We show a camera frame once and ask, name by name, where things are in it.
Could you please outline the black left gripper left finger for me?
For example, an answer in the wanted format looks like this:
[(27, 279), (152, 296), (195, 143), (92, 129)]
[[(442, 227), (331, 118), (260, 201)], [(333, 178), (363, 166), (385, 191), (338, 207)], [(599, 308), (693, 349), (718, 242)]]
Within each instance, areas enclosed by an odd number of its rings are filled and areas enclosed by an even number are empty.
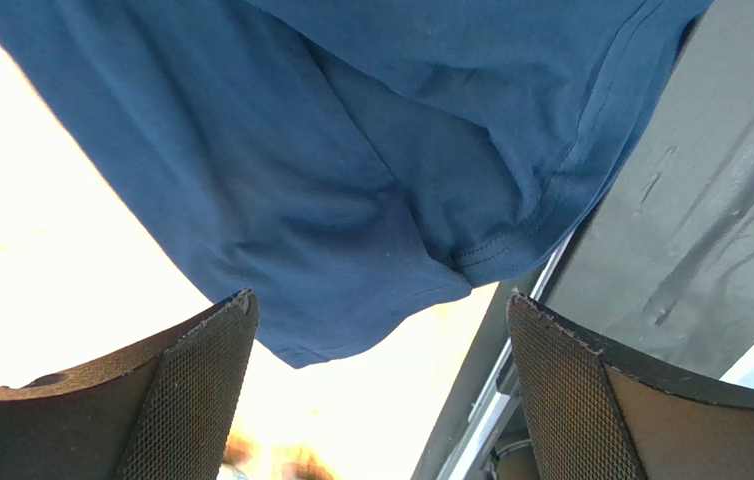
[(0, 387), (0, 479), (213, 479), (259, 320), (242, 290), (21, 388)]

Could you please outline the navy blue t shirt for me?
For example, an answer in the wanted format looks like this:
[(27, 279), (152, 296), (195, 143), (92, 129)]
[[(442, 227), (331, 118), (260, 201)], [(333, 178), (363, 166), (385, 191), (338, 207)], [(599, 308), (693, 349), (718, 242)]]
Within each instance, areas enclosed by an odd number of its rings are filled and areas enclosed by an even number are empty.
[(0, 45), (209, 300), (291, 367), (544, 263), (705, 1), (0, 1)]

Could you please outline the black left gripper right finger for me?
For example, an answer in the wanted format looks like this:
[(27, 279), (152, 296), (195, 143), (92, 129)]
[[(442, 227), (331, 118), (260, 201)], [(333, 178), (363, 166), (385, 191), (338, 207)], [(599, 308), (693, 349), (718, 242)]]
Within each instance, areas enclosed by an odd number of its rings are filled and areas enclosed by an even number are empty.
[(754, 479), (754, 389), (658, 360), (523, 293), (507, 307), (544, 479)]

